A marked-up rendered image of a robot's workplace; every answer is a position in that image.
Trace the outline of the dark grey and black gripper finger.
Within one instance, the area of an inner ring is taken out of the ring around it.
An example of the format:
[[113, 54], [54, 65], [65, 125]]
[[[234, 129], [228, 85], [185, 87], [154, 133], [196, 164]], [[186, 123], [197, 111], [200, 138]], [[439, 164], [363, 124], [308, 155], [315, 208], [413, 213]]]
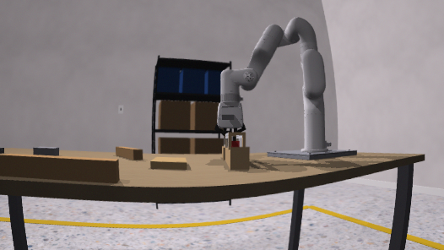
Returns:
[[[237, 128], [234, 128], [234, 132], [242, 132], [244, 130], [246, 130], [244, 123], [243, 123], [243, 127], [241, 129], [237, 130]], [[232, 137], [232, 141], [236, 141], [236, 136]]]
[[227, 128], [224, 128], [224, 131], [223, 131], [222, 129], [220, 129], [220, 128], [218, 127], [218, 123], [216, 124], [214, 130], [216, 130], [216, 131], [218, 131], [218, 132], [221, 132], [224, 136], [225, 136], [225, 134], [227, 133]]

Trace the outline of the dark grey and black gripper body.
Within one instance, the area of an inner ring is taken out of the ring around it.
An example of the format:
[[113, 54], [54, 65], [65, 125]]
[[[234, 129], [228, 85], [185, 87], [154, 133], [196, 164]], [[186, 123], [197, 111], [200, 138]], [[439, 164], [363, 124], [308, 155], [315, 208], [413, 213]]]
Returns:
[[[234, 120], [222, 120], [222, 106], [234, 107]], [[243, 113], [241, 103], [239, 101], [221, 101], [218, 107], [217, 123], [219, 128], [243, 127]]]

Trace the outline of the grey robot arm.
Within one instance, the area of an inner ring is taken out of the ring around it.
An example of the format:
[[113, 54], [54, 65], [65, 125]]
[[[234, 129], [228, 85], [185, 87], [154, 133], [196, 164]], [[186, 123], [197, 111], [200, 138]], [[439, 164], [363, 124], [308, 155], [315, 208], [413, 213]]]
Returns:
[[[253, 90], [268, 66], [277, 47], [300, 41], [303, 68], [303, 100], [305, 117], [305, 148], [301, 152], [325, 152], [331, 143], [325, 141], [325, 109], [323, 92], [326, 88], [322, 55], [317, 50], [317, 38], [311, 24], [303, 18], [293, 18], [286, 28], [271, 24], [252, 54], [247, 68], [224, 70], [220, 76], [221, 101], [243, 101], [239, 87]], [[303, 54], [302, 54], [303, 53]]]

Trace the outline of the brown wooden bar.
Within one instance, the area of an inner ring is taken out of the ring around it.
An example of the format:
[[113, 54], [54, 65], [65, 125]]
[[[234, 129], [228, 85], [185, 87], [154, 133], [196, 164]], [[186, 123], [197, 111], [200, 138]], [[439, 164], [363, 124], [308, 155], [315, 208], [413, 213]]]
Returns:
[[130, 149], [128, 147], [116, 147], [116, 155], [128, 158], [130, 160], [142, 160], [142, 149]]
[[53, 155], [0, 155], [0, 177], [118, 183], [119, 159]]

